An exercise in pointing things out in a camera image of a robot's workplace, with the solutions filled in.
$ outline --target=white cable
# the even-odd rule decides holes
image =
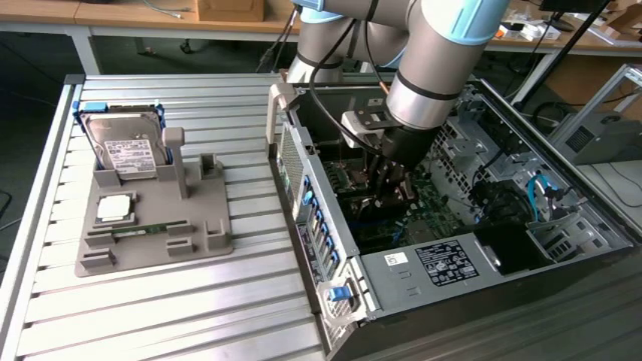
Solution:
[[[167,8],[159,8],[155,6],[148,0],[143,0],[143,3],[147,5],[148,8],[151,8],[155,11],[159,11],[163,14],[170,15],[171,17],[175,17],[176,19],[183,19],[183,16],[178,13],[174,13],[172,11],[179,11],[182,13],[192,11],[191,8],[180,8],[180,9],[167,9]]]

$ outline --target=cardboard box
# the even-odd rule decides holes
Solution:
[[[607,22],[599,27],[611,39],[638,41],[642,38],[635,25],[642,21],[642,1],[621,0],[615,3],[618,12],[609,16]]]
[[[196,0],[202,21],[263,21],[264,0]]]

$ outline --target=hard drive label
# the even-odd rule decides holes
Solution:
[[[448,241],[416,249],[430,280],[438,287],[479,276],[458,241]]]
[[[149,140],[105,141],[111,164],[119,174],[155,171]]]

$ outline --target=metal bracket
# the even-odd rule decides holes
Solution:
[[[274,129],[276,128],[276,106],[283,111],[290,111],[295,105],[296,90],[290,83],[276,83],[270,87],[268,93],[268,122],[266,126],[266,140],[268,145],[274,144]]]

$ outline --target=desk leg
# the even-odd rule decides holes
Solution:
[[[519,88],[519,91],[515,95],[515,97],[511,100],[511,104],[521,102],[523,100],[523,97],[529,93],[529,90],[531,90],[533,86],[535,85],[535,82],[538,81],[539,77],[542,77],[543,72],[549,69],[551,66],[553,60],[559,54],[559,50],[555,50],[553,53],[546,54],[539,60],[539,64],[535,67],[535,70],[531,72],[531,75],[523,82],[522,88]]]
[[[101,74],[99,60],[95,55],[93,41],[87,26],[73,26],[67,29],[67,35],[71,36],[76,52],[79,53],[80,62],[87,75]]]

